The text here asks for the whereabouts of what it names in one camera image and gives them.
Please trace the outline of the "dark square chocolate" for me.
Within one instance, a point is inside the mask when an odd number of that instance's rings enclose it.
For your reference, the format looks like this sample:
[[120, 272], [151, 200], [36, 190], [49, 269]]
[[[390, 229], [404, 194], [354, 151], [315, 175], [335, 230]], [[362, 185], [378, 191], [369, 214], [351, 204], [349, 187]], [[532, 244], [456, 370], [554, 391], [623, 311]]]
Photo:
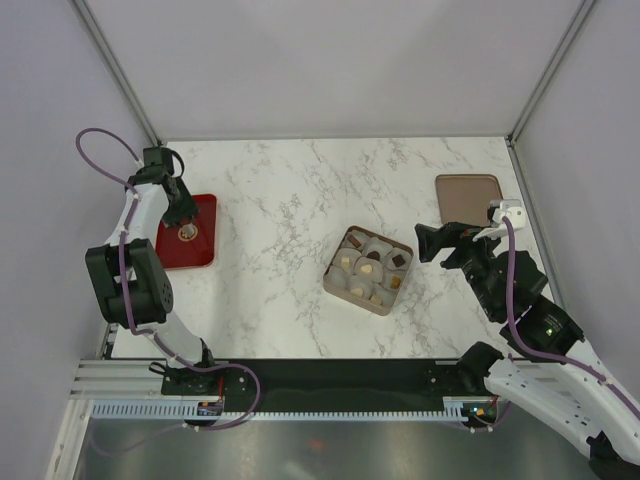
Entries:
[[396, 255], [392, 258], [392, 262], [396, 267], [400, 267], [406, 263], [401, 255]]

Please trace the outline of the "rose gold box lid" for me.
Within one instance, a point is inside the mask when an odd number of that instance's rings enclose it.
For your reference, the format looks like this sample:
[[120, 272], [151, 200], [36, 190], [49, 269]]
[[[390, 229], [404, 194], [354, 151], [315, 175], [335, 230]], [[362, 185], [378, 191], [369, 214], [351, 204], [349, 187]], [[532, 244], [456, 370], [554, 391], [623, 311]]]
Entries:
[[503, 199], [499, 181], [491, 174], [441, 174], [435, 189], [442, 224], [487, 226], [490, 203]]

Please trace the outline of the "rose gold chocolate box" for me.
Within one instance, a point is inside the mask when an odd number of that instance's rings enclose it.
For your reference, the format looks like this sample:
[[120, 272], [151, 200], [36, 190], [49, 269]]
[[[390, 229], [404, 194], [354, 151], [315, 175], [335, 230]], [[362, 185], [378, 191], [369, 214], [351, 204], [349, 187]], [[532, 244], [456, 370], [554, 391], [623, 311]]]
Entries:
[[326, 293], [378, 316], [387, 316], [404, 288], [414, 251], [411, 247], [352, 225], [322, 276]]

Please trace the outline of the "metal tongs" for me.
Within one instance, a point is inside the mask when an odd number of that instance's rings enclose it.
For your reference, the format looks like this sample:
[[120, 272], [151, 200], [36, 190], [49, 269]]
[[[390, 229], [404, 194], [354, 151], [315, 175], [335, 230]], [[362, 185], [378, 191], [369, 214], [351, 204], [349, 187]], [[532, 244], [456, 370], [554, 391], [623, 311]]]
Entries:
[[198, 233], [198, 229], [192, 223], [188, 223], [186, 225], [183, 225], [181, 227], [181, 229], [180, 229], [180, 235], [186, 241], [189, 241], [190, 239], [194, 238], [197, 235], [197, 233]]

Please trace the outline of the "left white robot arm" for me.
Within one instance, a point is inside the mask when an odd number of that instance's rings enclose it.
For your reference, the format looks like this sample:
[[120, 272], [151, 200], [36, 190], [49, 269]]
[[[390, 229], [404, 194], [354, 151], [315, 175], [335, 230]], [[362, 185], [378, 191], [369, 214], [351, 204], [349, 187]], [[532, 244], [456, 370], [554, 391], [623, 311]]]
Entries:
[[174, 311], [173, 288], [155, 245], [158, 227], [176, 228], [186, 243], [197, 236], [199, 208], [174, 163], [174, 150], [143, 151], [142, 167], [124, 182], [126, 200], [104, 244], [87, 250], [85, 263], [105, 321], [153, 343], [170, 367], [185, 369], [184, 383], [197, 394], [213, 391], [218, 369], [206, 342]]

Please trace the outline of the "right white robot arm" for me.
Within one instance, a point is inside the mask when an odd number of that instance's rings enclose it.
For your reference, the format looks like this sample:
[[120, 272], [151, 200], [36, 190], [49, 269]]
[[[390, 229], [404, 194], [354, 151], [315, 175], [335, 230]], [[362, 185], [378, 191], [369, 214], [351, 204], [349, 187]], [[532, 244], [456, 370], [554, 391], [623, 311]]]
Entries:
[[571, 395], [564, 399], [524, 374], [512, 359], [485, 342], [473, 344], [457, 362], [457, 382], [469, 394], [484, 390], [538, 418], [572, 443], [600, 479], [639, 476], [639, 404], [604, 368], [583, 330], [542, 291], [548, 279], [531, 255], [516, 247], [515, 227], [504, 222], [507, 251], [478, 227], [450, 222], [414, 227], [419, 259], [460, 270], [488, 320], [515, 352], [540, 366]]

